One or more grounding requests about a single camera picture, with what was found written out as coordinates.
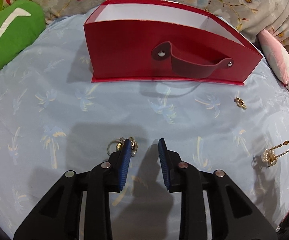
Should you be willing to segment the gold hoop earrings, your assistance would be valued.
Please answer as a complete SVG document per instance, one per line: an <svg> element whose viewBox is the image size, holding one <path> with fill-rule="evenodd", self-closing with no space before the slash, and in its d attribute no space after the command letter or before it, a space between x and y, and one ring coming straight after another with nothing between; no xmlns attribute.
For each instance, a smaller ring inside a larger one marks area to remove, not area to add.
<svg viewBox="0 0 289 240"><path fill-rule="evenodd" d="M134 157L136 155L136 152L138 151L138 143L135 140L134 137L129 137L128 140L131 143L131 156ZM111 148L112 145L115 145L115 149L117 151L121 150L124 146L124 142L125 142L125 138L121 137L119 139L115 139L113 141L111 141L110 143L108 143L107 146L107 155L110 156L111 155Z"/></svg>

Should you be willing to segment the pink cartoon pillow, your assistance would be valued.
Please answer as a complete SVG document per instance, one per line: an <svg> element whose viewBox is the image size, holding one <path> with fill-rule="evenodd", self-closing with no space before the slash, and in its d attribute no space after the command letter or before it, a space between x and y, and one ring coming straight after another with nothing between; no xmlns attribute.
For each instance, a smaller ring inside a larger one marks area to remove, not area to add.
<svg viewBox="0 0 289 240"><path fill-rule="evenodd" d="M257 38L272 71L289 91L289 53L266 29L258 33Z"/></svg>

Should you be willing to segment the light blue palm bedsheet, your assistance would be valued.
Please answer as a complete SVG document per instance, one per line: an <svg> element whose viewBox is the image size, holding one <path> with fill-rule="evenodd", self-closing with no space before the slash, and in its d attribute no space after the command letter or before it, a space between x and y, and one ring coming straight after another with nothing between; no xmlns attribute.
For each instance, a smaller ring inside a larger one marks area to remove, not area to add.
<svg viewBox="0 0 289 240"><path fill-rule="evenodd" d="M181 195L165 186L158 140L206 172L225 171L277 227L289 211L289 92L262 60L243 86L198 82L91 83L83 24L50 24L0 71L0 227L8 237L67 170L108 159L108 143L134 137L121 193L110 195L114 239L177 239Z"/></svg>

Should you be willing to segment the red gift box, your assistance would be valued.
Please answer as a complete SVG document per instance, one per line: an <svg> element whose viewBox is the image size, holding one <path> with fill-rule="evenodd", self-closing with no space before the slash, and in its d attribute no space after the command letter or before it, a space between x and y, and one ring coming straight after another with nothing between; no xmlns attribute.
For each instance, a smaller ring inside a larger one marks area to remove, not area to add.
<svg viewBox="0 0 289 240"><path fill-rule="evenodd" d="M242 85L262 60L214 14L164 0L106 0L85 21L94 82Z"/></svg>

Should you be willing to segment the green round cushion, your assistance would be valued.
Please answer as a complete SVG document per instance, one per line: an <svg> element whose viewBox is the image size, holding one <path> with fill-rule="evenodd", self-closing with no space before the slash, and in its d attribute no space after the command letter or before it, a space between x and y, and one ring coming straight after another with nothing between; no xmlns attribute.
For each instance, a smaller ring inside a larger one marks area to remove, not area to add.
<svg viewBox="0 0 289 240"><path fill-rule="evenodd" d="M30 46L45 30L40 5L18 0L0 12L0 70Z"/></svg>

